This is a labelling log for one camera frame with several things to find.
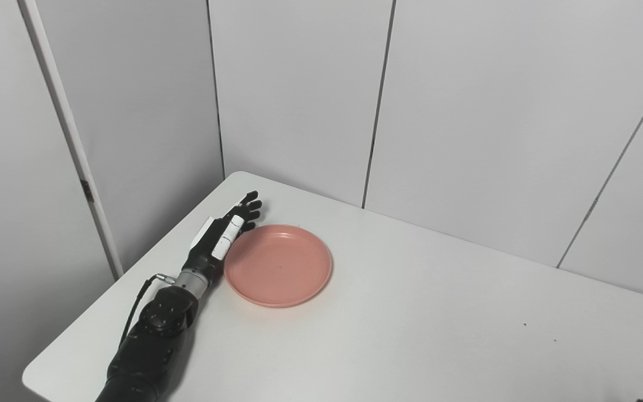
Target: cable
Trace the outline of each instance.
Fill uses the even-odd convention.
[[[128,336],[128,329],[130,329],[131,322],[133,321],[133,316],[136,314],[136,310],[138,309],[138,303],[141,302],[143,295],[145,295],[145,292],[148,291],[148,288],[150,288],[150,285],[153,284],[153,281],[156,280],[157,277],[158,275],[153,275],[152,277],[150,277],[150,279],[146,280],[143,283],[143,286],[141,286],[141,290],[140,292],[138,292],[138,296],[136,297],[136,302],[133,303],[133,308],[131,309],[131,313],[128,315],[126,326],[123,328],[123,335],[121,336],[121,342],[118,344],[118,348],[120,348],[120,346],[123,345],[123,341],[125,341],[126,336]]]

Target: black forearm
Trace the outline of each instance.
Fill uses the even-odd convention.
[[[118,348],[96,401],[154,402],[164,394],[196,309],[197,300],[186,290],[159,290]]]

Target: prosthetic hand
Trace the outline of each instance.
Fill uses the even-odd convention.
[[[255,228],[253,221],[260,217],[261,206],[257,191],[252,191],[224,217],[210,217],[193,241],[178,277],[158,274],[146,281],[96,402],[155,402],[168,390],[169,374],[185,343],[186,329],[195,320],[201,296],[222,275],[222,260],[232,242]],[[156,278],[170,286],[158,290],[128,333],[138,301]]]

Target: white table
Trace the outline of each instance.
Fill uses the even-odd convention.
[[[286,309],[253,305],[223,280],[168,401],[643,398],[643,295],[248,173],[225,180],[53,341],[25,385],[52,402],[96,399],[143,281],[175,275],[207,216],[250,190],[265,202],[261,224],[326,242],[332,279]]]

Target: black robotic finger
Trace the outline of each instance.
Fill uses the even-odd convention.
[[[260,196],[260,194],[256,190],[255,191],[250,191],[249,193],[247,193],[247,195],[244,196],[242,201],[240,201],[239,203],[243,204],[243,205],[247,204],[250,201],[253,201],[253,200],[257,199],[258,196]]]
[[[239,234],[243,234],[245,232],[251,231],[252,229],[255,229],[255,227],[257,227],[257,224],[255,224],[254,222],[247,222],[247,223],[243,224],[242,229],[240,230]]]
[[[250,204],[247,204],[247,208],[249,208],[250,211],[256,211],[262,208],[262,201],[260,199],[252,201]]]

